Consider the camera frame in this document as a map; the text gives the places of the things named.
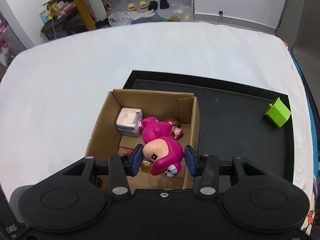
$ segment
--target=toy eye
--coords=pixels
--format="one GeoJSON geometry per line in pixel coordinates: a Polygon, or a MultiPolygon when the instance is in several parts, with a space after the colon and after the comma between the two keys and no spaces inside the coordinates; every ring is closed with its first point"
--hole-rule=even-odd
{"type": "Polygon", "coordinates": [[[155,153],[153,153],[153,155],[151,156],[151,159],[156,160],[158,158],[158,155],[155,155],[155,153]]]}

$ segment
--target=plastic bag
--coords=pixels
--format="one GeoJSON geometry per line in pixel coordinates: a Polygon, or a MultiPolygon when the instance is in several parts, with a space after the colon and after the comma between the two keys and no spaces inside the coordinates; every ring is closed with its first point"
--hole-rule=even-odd
{"type": "Polygon", "coordinates": [[[109,24],[111,27],[130,25],[132,22],[131,17],[126,12],[116,12],[108,16],[109,24]]]}
{"type": "Polygon", "coordinates": [[[180,22],[190,22],[193,20],[192,7],[179,2],[175,2],[170,6],[169,13],[180,22]]]}

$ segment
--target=toy figure face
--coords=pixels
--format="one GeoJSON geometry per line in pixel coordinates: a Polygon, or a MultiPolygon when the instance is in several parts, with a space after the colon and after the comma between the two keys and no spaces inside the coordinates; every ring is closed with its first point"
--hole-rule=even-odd
{"type": "Polygon", "coordinates": [[[155,139],[148,142],[142,150],[144,158],[154,163],[162,157],[165,157],[169,153],[167,143],[162,139],[155,139]]]}

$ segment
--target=cardboard box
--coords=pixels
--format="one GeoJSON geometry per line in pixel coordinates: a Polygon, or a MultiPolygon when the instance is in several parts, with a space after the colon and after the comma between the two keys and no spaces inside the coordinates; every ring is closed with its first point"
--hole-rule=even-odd
{"type": "Polygon", "coordinates": [[[0,80],[2,79],[6,71],[7,71],[7,68],[3,65],[0,65],[0,80]]]}
{"type": "Polygon", "coordinates": [[[101,0],[101,1],[102,1],[103,6],[106,6],[108,4],[108,0],[101,0]]]}
{"type": "MultiPolygon", "coordinates": [[[[138,143],[143,143],[142,136],[138,138],[120,134],[116,127],[116,119],[122,107],[140,108],[143,118],[154,116],[163,120],[167,116],[177,118],[184,135],[178,140],[184,149],[191,145],[198,148],[200,115],[197,98],[192,93],[164,92],[150,90],[113,90],[109,92],[101,109],[90,138],[86,155],[96,157],[97,161],[107,160],[117,153],[126,153],[125,148],[133,149],[138,143]]],[[[186,168],[184,159],[182,170],[175,178],[164,174],[152,176],[139,171],[135,177],[127,176],[130,189],[184,189],[192,187],[192,177],[186,168]]],[[[108,176],[100,176],[103,181],[102,190],[108,190],[108,176]]]]}

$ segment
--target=green plastic bin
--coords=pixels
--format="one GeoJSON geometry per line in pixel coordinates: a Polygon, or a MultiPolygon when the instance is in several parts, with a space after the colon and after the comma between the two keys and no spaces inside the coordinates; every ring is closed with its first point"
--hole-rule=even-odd
{"type": "Polygon", "coordinates": [[[280,100],[280,98],[277,98],[275,101],[269,104],[269,108],[266,110],[264,115],[269,117],[269,119],[277,127],[281,127],[289,119],[291,112],[280,100]]]}

